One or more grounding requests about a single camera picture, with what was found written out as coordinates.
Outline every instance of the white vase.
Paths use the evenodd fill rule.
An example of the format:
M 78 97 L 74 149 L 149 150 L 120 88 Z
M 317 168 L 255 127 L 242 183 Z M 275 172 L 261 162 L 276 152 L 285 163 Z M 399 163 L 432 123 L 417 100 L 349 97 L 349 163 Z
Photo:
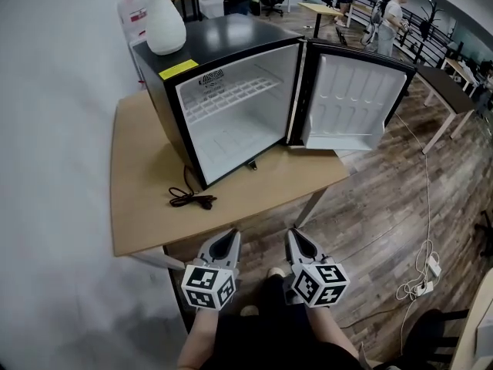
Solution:
M 149 0 L 146 37 L 150 50 L 157 55 L 168 55 L 183 47 L 185 24 L 171 0 Z

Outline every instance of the white cable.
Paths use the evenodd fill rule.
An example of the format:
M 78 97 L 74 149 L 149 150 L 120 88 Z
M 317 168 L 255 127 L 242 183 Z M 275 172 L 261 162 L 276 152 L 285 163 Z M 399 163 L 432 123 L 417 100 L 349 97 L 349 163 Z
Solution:
M 421 149 L 423 149 L 423 146 L 421 145 L 420 141 L 418 138 L 414 135 L 414 133 L 409 129 L 409 126 L 406 125 L 406 122 L 402 120 L 402 118 L 396 113 L 395 114 L 397 118 L 406 126 L 407 130 L 409 131 L 410 134 L 413 135 L 413 137 L 416 139 L 418 142 L 419 146 Z M 427 198 L 428 198 L 428 232 L 426 235 L 426 240 L 421 244 L 418 255 L 416 256 L 416 261 L 414 262 L 414 267 L 416 268 L 416 271 L 419 273 L 419 275 L 408 282 L 404 282 L 402 285 L 397 288 L 397 291 L 395 292 L 395 298 L 397 300 L 404 300 L 406 298 L 411 299 L 411 303 L 409 304 L 409 307 L 407 308 L 406 315 L 404 316 L 404 320 L 402 321 L 402 326 L 401 326 L 401 355 L 402 355 L 402 334 L 404 332 L 404 323 L 406 322 L 407 316 L 409 314 L 409 311 L 411 310 L 411 307 L 413 303 L 418 299 L 417 295 L 417 289 L 420 286 L 426 286 L 428 285 L 428 270 L 430 266 L 428 265 L 428 259 L 430 256 L 434 256 L 436 258 L 437 264 L 440 263 L 440 256 L 436 251 L 433 251 L 433 241 L 430 240 L 430 228 L 431 228 L 431 207 L 430 207 L 430 177 L 428 176 L 428 156 L 425 154 L 424 155 L 424 167 L 426 171 L 426 193 L 427 193 Z M 426 258 L 424 259 L 424 265 L 423 268 L 419 268 L 419 258 L 421 256 L 421 252 L 423 251 L 423 247 L 426 247 Z M 434 286 L 438 285 L 438 282 L 440 281 L 440 278 L 438 278 Z M 404 295 L 399 296 L 400 290 L 404 291 Z

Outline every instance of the black power cord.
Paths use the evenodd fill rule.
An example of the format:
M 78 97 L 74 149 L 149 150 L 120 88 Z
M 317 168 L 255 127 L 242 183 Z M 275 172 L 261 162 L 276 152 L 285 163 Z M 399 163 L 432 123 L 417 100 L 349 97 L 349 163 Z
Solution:
M 174 197 L 169 201 L 173 207 L 183 207 L 187 204 L 197 202 L 204 210 L 210 210 L 213 207 L 213 201 L 217 200 L 217 197 L 214 196 L 195 196 L 198 193 L 195 193 L 188 183 L 186 178 L 186 171 L 189 170 L 187 166 L 183 168 L 183 180 L 185 181 L 186 186 L 188 187 L 190 193 L 185 192 L 177 187 L 170 187 L 168 189 L 169 194 Z

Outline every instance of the shoe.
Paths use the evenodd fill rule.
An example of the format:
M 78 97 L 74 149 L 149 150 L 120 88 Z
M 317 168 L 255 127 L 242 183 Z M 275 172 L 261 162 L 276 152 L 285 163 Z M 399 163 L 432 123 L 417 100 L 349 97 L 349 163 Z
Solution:
M 270 278 L 273 275 L 280 275 L 282 278 L 286 277 L 286 273 L 284 273 L 283 269 L 278 268 L 278 267 L 272 267 L 267 272 L 267 278 Z
M 240 312 L 240 317 L 253 317 L 259 314 L 259 308 L 256 305 L 247 305 Z

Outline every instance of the fridge hinge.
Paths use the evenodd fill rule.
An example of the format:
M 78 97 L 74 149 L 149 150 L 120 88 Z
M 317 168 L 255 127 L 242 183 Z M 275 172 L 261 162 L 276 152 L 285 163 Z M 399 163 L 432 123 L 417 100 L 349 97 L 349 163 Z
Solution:
M 251 160 L 250 162 L 248 162 L 248 167 L 252 170 L 257 171 L 257 164 L 255 163 L 255 160 Z

